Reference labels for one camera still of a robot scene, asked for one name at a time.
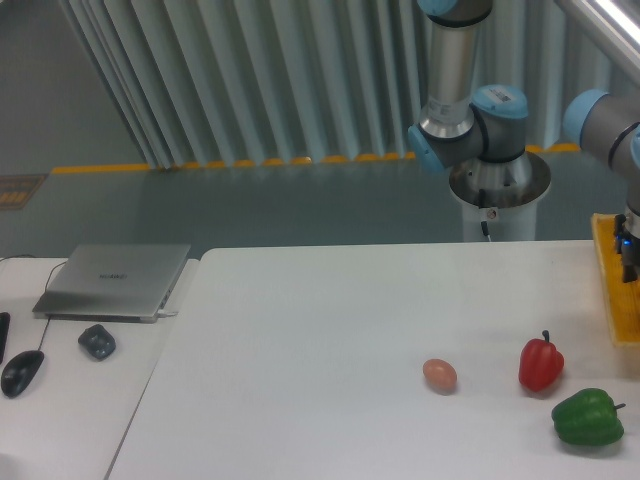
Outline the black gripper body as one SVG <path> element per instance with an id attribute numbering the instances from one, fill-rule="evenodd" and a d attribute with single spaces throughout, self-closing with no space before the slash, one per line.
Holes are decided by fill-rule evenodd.
<path id="1" fill-rule="evenodd" d="M 630 217 L 624 214 L 614 216 L 615 252 L 621 257 L 622 282 L 631 283 L 639 278 L 639 239 L 627 229 Z"/>

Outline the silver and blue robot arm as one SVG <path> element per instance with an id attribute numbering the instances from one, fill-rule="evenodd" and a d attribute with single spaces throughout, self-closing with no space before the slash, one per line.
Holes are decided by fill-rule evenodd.
<path id="1" fill-rule="evenodd" d="M 422 1 L 433 22 L 428 101 L 407 136 L 417 160 L 430 171 L 450 172 L 452 194 L 466 215 L 465 235 L 492 241 L 500 215 L 512 217 L 539 201 L 550 171 L 525 151 L 528 102 L 518 88 L 471 88 L 478 28 L 490 15 L 490 1 Z M 622 280 L 639 278 L 639 95 L 591 89 L 567 107 L 566 137 L 625 179 L 624 213 L 614 218 L 614 248 Z"/>

